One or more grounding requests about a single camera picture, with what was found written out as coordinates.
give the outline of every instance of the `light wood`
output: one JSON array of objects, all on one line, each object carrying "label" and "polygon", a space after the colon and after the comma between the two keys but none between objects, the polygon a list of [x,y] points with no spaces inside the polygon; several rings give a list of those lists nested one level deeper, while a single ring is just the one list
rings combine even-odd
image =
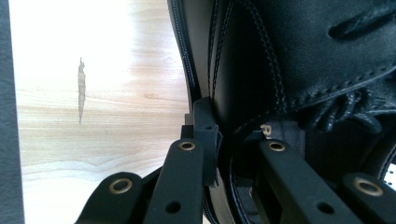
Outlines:
[{"label": "light wood", "polygon": [[188,97],[166,0],[9,3],[26,223],[73,223],[101,180],[149,174],[179,138]]}]

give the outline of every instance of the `grommet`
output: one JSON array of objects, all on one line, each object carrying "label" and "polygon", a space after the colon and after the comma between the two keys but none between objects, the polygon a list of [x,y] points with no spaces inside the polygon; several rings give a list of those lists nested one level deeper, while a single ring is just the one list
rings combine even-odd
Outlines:
[{"label": "grommet", "polygon": [[271,142],[268,147],[273,150],[273,151],[283,151],[285,150],[285,146],[283,146],[282,144],[278,143],[278,142]]},{"label": "grommet", "polygon": [[195,149],[195,144],[192,142],[182,142],[178,144],[178,148],[180,148],[183,151],[191,151]]},{"label": "grommet", "polygon": [[377,184],[366,179],[355,178],[353,186],[360,192],[371,196],[379,197],[384,194],[384,191]]},{"label": "grommet", "polygon": [[132,187],[132,184],[132,180],[128,178],[121,178],[113,181],[110,186],[108,186],[108,188],[113,194],[122,194],[128,191]]}]

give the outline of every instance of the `wood grain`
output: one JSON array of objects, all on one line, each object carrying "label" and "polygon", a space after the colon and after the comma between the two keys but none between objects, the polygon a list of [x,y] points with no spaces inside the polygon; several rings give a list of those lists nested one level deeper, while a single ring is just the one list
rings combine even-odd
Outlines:
[{"label": "wood grain", "polygon": [[9,3],[26,223],[73,223],[101,180],[147,175],[179,138],[188,97],[166,1]]}]

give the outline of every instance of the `black leather boot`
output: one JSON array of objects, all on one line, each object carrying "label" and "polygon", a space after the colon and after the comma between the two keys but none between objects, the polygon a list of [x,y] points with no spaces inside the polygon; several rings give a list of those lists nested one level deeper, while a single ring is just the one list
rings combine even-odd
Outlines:
[{"label": "black leather boot", "polygon": [[255,138],[288,142],[332,183],[384,178],[396,154],[395,1],[168,1],[190,105],[210,97],[224,135],[225,196],[208,196],[209,219],[256,220],[239,190],[254,178]]}]

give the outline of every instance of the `hole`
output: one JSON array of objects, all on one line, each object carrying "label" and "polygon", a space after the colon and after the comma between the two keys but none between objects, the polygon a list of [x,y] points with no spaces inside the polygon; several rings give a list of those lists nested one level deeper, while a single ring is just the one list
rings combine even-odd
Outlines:
[{"label": "hole", "polygon": [[334,214],[334,209],[327,203],[318,203],[317,208],[320,212],[325,214]]},{"label": "hole", "polygon": [[178,148],[184,151],[190,151],[195,149],[195,144],[192,142],[182,142],[178,145]]},{"label": "hole", "polygon": [[132,180],[121,178],[113,181],[108,188],[113,194],[122,194],[128,191],[132,187],[132,184]]},{"label": "hole", "polygon": [[272,149],[273,151],[283,151],[285,150],[285,146],[283,146],[280,143],[270,143],[269,148]]},{"label": "hole", "polygon": [[359,185],[361,186],[361,188],[371,191],[371,192],[375,192],[376,191],[376,187],[369,184],[369,183],[359,183]]},{"label": "hole", "polygon": [[122,190],[125,189],[128,186],[128,182],[126,181],[121,181],[118,182],[117,184],[114,185],[115,190]]},{"label": "hole", "polygon": [[384,194],[384,191],[377,184],[362,178],[355,178],[353,186],[355,186],[355,188],[360,192],[371,196],[378,197]]},{"label": "hole", "polygon": [[171,202],[168,205],[166,205],[165,210],[167,213],[174,214],[177,213],[180,210],[180,203],[178,202]]}]

